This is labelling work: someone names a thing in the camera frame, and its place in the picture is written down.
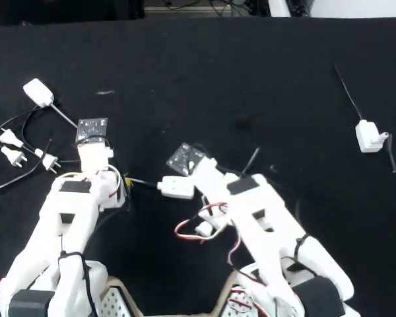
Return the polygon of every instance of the black cloth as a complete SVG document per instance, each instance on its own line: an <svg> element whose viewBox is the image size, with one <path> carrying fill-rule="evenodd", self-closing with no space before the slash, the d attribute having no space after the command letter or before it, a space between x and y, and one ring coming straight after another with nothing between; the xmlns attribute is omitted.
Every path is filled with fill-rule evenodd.
<svg viewBox="0 0 396 317"><path fill-rule="evenodd" d="M199 142L228 168L280 184L304 228L352 279L363 316L396 314L396 174L384 151L362 154L356 112L393 134L396 19L203 19L0 28L0 123L29 110L22 85L38 77L72 118L109 118L122 169L156 182L181 142ZM75 131L52 111L28 138L74 159ZM36 159L28 157L28 165ZM0 155L0 184L20 173ZM54 175L0 192L0 277L24 247ZM133 188L134 207L105 224L88 258L119 277L145 314L208 312L230 273L233 230L212 242L173 229L200 206ZM248 261L245 252L235 258Z"/></svg>

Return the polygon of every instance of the power plug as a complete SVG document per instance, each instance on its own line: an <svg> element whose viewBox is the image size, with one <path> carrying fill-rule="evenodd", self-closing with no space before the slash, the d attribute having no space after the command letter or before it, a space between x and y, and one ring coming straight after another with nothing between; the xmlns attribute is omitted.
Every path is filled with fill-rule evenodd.
<svg viewBox="0 0 396 317"><path fill-rule="evenodd" d="M42 155L44 154L43 150L41 149L35 149L35 155L39 158L42 158ZM51 170L54 174L57 174L57 172L53 169L54 166L61 167L59 163L57 163L58 158L46 153L44 155L44 158L42 159L42 164L46 168L46 170Z"/></svg>
<svg viewBox="0 0 396 317"><path fill-rule="evenodd" d="M32 79L29 83L25 84L23 89L26 95L35 102L37 106L44 108L53 104L53 93L38 78Z"/></svg>
<svg viewBox="0 0 396 317"><path fill-rule="evenodd" d="M17 136L10 129L1 129L3 133L0 135L0 142L4 144L14 145L15 147L21 148L24 143L17 138Z"/></svg>
<svg viewBox="0 0 396 317"><path fill-rule="evenodd" d="M360 120L355 127L356 138L361 152L374 153L383 148L384 141L389 137L387 132L379 134L377 126L374 122Z"/></svg>
<svg viewBox="0 0 396 317"><path fill-rule="evenodd" d="M2 147L0 151L6 155L7 160L13 165L13 166L18 166L22 167L21 163L23 160L25 162L28 162L26 159L25 155L21 151L16 151L16 150L10 150L8 147Z"/></svg>
<svg viewBox="0 0 396 317"><path fill-rule="evenodd" d="M157 189L166 197L192 199L195 186L188 177L165 176L157 183Z"/></svg>

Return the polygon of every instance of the black cable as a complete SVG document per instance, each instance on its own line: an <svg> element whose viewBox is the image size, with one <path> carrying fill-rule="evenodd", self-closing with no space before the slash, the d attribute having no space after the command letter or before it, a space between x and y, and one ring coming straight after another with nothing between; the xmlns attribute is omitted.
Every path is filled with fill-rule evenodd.
<svg viewBox="0 0 396 317"><path fill-rule="evenodd" d="M343 86L343 88L345 89L346 94L347 94L347 96L348 96L350 102L351 102L352 105L354 106L355 111L356 111L356 113L358 114L360 120L363 120L364 118L362 117L361 111L359 110L359 108L358 108L358 106L356 105L355 101L352 99L352 96L350 95L349 90L348 90L348 88L346 87L345 81L343 80L343 77L342 77L342 75L341 75L341 72L339 71L339 68L337 67L337 64L334 63L334 66L335 66L336 74L337 74L337 76L339 76L339 79L340 79L341 82L342 82L342 86Z"/></svg>
<svg viewBox="0 0 396 317"><path fill-rule="evenodd" d="M260 147L255 149L255 151L253 152L251 158L249 159L248 163L246 164L245 168L240 173L239 178L242 178L242 177L244 177L246 175L246 172L249 170L249 168L251 167L252 163L255 161L255 158L257 157L260 149L261 149Z"/></svg>
<svg viewBox="0 0 396 317"><path fill-rule="evenodd" d="M39 106L35 106L34 109L32 111L35 111L37 109L39 109ZM20 138L22 139L22 142L26 145L26 147L28 147L29 149L31 149L32 151L35 151L35 147L33 145L31 145L25 138L25 129L26 126L28 125L29 121L31 120L32 116L34 115L33 112L30 112L25 121L24 124L22 125L21 129L20 129Z"/></svg>
<svg viewBox="0 0 396 317"><path fill-rule="evenodd" d="M89 272L89 267L86 264L85 257L80 252L66 253L66 251L61 251L60 257L57 259L57 262L60 261L61 259L68 258L69 256L79 256L81 258L82 268L84 270L86 297L88 298L88 302L90 303L93 317L98 317L97 310L96 310L96 307L95 307L95 304L94 304L94 301L93 301L92 295L91 295L90 272Z"/></svg>
<svg viewBox="0 0 396 317"><path fill-rule="evenodd" d="M23 148L25 151L27 151L27 152L31 153L32 155L35 155L35 156L36 156L35 151L31 150L31 148L29 148L26 144L24 144L24 145L22 146L22 148Z"/></svg>
<svg viewBox="0 0 396 317"><path fill-rule="evenodd" d="M171 7L171 4L169 1L165 1L162 0L163 3L166 5L166 8L169 10L179 10L179 9L183 9L183 8L187 8L187 7L192 7L193 5L197 5L198 3L200 3L202 0L195 0L191 3L188 3L186 5L180 5L179 7Z"/></svg>
<svg viewBox="0 0 396 317"><path fill-rule="evenodd" d="M17 115L17 116L11 117L10 119L6 120L5 122L3 122L3 123L0 125L0 129L1 129L2 127L5 127L5 126L8 125L9 123L15 121L16 119L19 119L20 117L26 116L27 114L30 114L30 113L32 113L32 112L36 112L36 111L38 111L38 110L39 110L39 109L30 110L30 111L28 111L28 112L24 112L23 114L19 114L19 115Z"/></svg>
<svg viewBox="0 0 396 317"><path fill-rule="evenodd" d="M396 162L395 157L393 156L393 151L391 150L391 143L393 141L393 136L389 133L389 137L387 138L386 142L386 150L389 153L390 163L391 163L391 170L393 173L396 173Z"/></svg>
<svg viewBox="0 0 396 317"><path fill-rule="evenodd" d="M42 156L40 157L40 159L38 160L38 162L35 164L35 166L33 168L31 168L28 172L26 172L26 173L24 173L24 174L22 174L22 175L20 175L20 176L18 176L16 178L12 179L10 182L7 182L7 183L4 183L3 185L0 185L0 190L2 190L3 188L5 188L5 187L7 187L7 186L9 186L9 185L11 185L11 184L13 184L15 182L18 182L19 180L21 180L21 179L31 175L33 172L35 172L35 170L37 169L37 167L39 167L39 165L41 164L43 158L47 154L47 150L50 147L50 143L51 143L51 139L48 141L48 143L46 145L46 148L44 149L44 152L42 153Z"/></svg>

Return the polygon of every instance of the electrical connector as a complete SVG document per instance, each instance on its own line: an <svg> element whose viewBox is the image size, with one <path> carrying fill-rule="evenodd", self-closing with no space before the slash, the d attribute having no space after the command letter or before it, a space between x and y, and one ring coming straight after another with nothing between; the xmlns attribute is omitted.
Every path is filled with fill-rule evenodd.
<svg viewBox="0 0 396 317"><path fill-rule="evenodd" d="M41 149L35 149L35 155L39 158L42 158L44 152ZM42 164L46 168L46 170L51 170L54 174L57 174L57 172L53 169L54 166L61 167L59 163L57 163L58 158L46 153L44 155L44 158L42 159Z"/></svg>
<svg viewBox="0 0 396 317"><path fill-rule="evenodd" d="M3 133L0 135L0 142L5 144L14 145L15 147L21 148L24 143L17 138L17 136L13 133L10 129L3 129L1 128Z"/></svg>
<svg viewBox="0 0 396 317"><path fill-rule="evenodd" d="M361 152L374 153L383 148L384 141L389 137L387 132L379 134L377 126L374 122L360 120L355 127L356 138Z"/></svg>
<svg viewBox="0 0 396 317"><path fill-rule="evenodd" d="M213 233L213 226L210 223L203 221L195 228L195 231L201 236L209 237Z"/></svg>
<svg viewBox="0 0 396 317"><path fill-rule="evenodd" d="M195 192L193 182L183 176L165 176L157 183L157 189L163 196L180 199L192 199Z"/></svg>
<svg viewBox="0 0 396 317"><path fill-rule="evenodd" d="M21 151L16 151L16 150L10 150L10 148L3 146L0 151L6 155L7 160L13 165L13 166L18 166L22 167L21 163L23 160L25 162L28 162L26 159L25 155Z"/></svg>
<svg viewBox="0 0 396 317"><path fill-rule="evenodd" d="M39 79L32 79L23 86L23 89L26 95L35 102L37 106L44 108L53 104L53 93Z"/></svg>

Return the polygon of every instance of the black strap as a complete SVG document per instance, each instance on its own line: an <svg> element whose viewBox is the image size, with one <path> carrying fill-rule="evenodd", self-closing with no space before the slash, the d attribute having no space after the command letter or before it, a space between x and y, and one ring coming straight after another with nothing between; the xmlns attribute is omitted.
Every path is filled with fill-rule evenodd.
<svg viewBox="0 0 396 317"><path fill-rule="evenodd" d="M299 249L300 249L300 247L304 244L305 240L306 240L309 236L310 236L310 235L309 235L308 233L306 233L306 234L304 234L303 237L297 238L297 239L296 239L296 246L295 246L295 251L294 251L293 258L294 258L294 261L297 262L297 263L299 262L299 261L298 261Z"/></svg>
<svg viewBox="0 0 396 317"><path fill-rule="evenodd" d="M80 253L80 252L67 253L66 251L61 251L60 252L60 257L57 259L57 262L60 261L61 259L68 258L69 256L79 256L81 258L82 268L84 269L86 297L88 297L88 302L90 303L93 317L98 317L97 310L95 309L94 301L92 300L90 274L89 274L89 271L88 271L88 266L87 266L87 264L85 262L85 256L82 253Z"/></svg>

